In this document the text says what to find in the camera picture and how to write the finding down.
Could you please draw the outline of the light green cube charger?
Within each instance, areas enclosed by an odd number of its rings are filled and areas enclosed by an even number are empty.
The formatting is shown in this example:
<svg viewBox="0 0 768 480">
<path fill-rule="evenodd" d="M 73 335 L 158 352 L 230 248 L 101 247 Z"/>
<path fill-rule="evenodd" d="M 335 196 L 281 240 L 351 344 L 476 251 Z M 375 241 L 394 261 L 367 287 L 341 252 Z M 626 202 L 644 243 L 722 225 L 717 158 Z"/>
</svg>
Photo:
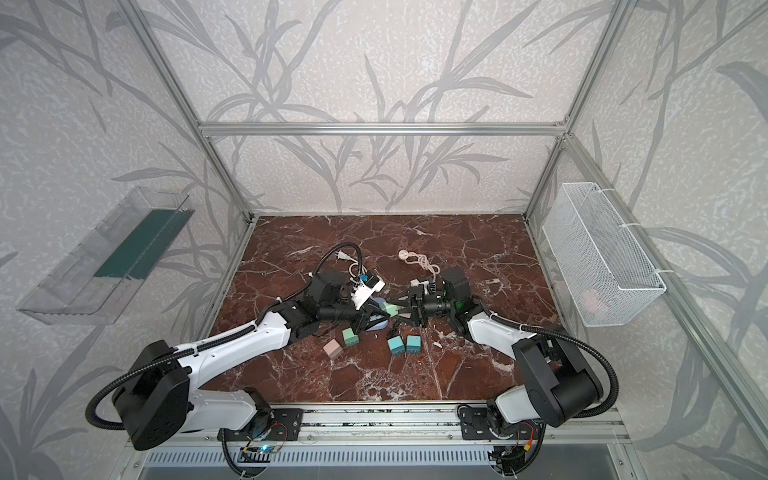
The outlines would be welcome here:
<svg viewBox="0 0 768 480">
<path fill-rule="evenodd" d="M 382 309 L 387 312 L 390 317 L 395 317 L 399 313 L 399 307 L 396 305 L 385 304 Z"/>
</svg>

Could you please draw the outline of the teal green cube charger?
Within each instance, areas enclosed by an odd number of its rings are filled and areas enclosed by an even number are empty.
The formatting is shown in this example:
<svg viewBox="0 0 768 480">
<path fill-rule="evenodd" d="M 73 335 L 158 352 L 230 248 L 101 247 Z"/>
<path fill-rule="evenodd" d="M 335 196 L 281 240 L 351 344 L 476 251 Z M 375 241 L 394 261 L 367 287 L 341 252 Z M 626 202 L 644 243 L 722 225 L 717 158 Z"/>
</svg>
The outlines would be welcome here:
<svg viewBox="0 0 768 480">
<path fill-rule="evenodd" d="M 418 335 L 408 335 L 406 338 L 406 352 L 408 354 L 419 354 L 422 349 L 422 339 Z"/>
</svg>

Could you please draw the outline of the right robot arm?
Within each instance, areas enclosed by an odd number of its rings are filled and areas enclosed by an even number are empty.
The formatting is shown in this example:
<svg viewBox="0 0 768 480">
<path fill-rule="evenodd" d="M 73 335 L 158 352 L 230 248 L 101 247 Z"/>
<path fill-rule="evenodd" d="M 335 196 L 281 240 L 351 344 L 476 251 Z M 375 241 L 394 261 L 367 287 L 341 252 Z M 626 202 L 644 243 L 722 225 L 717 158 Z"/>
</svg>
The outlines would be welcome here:
<svg viewBox="0 0 768 480">
<path fill-rule="evenodd" d="M 426 327 L 431 319 L 443 319 L 457 335 L 514 360 L 522 384 L 486 407 L 486 422 L 499 437 L 527 421 L 559 427 L 572 418 L 599 416 L 618 400 L 618 375 L 601 352 L 559 326 L 524 324 L 492 311 L 459 267 L 433 281 L 414 280 L 387 302 L 409 325 Z"/>
</svg>

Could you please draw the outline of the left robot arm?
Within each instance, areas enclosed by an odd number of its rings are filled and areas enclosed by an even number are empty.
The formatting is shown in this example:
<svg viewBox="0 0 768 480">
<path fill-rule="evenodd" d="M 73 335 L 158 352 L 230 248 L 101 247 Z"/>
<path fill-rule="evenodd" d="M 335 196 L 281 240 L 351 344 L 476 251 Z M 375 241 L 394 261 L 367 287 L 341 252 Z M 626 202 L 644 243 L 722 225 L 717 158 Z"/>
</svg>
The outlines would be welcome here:
<svg viewBox="0 0 768 480">
<path fill-rule="evenodd" d="M 254 392 L 206 391 L 204 385 L 259 355 L 311 336 L 322 322 L 366 330 L 373 317 L 388 316 L 373 299 L 384 286 L 373 272 L 351 281 L 342 273 L 324 271 L 242 326 L 175 347 L 156 341 L 142 350 L 127 373 L 94 395 L 85 419 L 98 429 L 127 432 L 138 451 L 179 433 L 242 430 L 268 411 L 268 404 Z"/>
</svg>

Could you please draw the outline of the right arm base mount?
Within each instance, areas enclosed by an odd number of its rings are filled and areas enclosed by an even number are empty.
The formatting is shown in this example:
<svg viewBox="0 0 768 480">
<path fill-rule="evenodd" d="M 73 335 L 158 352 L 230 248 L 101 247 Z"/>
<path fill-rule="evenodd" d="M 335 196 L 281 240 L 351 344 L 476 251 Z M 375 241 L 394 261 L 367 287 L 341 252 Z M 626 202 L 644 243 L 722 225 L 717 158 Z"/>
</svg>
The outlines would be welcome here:
<svg viewBox="0 0 768 480">
<path fill-rule="evenodd" d="M 532 443 L 540 436 L 541 425 L 532 420 L 508 423 L 488 406 L 459 404 L 456 408 L 463 440 L 515 440 Z"/>
</svg>

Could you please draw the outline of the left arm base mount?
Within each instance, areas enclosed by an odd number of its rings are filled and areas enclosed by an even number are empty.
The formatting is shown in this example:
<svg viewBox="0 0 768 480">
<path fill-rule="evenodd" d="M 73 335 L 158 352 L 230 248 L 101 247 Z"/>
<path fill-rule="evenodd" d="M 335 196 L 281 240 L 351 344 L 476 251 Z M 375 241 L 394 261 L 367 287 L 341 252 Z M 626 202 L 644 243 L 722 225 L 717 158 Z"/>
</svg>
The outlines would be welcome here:
<svg viewBox="0 0 768 480">
<path fill-rule="evenodd" d="M 304 410 L 300 408 L 278 408 L 258 411 L 240 430 L 220 430 L 217 439 L 236 441 L 296 441 L 302 425 Z"/>
</svg>

